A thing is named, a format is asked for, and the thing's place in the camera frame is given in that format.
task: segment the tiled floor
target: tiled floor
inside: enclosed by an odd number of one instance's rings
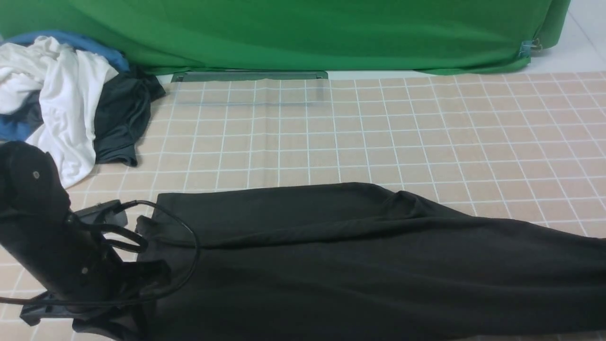
[[[168,88],[139,146],[141,165],[97,167],[70,189],[74,209],[160,192],[365,181],[469,214],[606,237],[606,73]],[[41,290],[3,252],[0,271],[0,295]],[[0,307],[0,340],[100,340],[72,334],[66,320],[28,328],[18,313]]]

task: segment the black cloth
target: black cloth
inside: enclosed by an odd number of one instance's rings
[[[105,83],[95,113],[96,162],[137,166],[135,144],[149,123],[151,103],[165,94],[155,76],[138,69]]]
[[[161,194],[204,245],[150,340],[444,340],[606,328],[606,241],[471,217],[371,184]],[[190,265],[156,211],[139,260]]]

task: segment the green backdrop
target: green backdrop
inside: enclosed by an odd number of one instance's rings
[[[0,33],[91,36],[155,73],[507,72],[558,41],[570,0],[0,0]]]

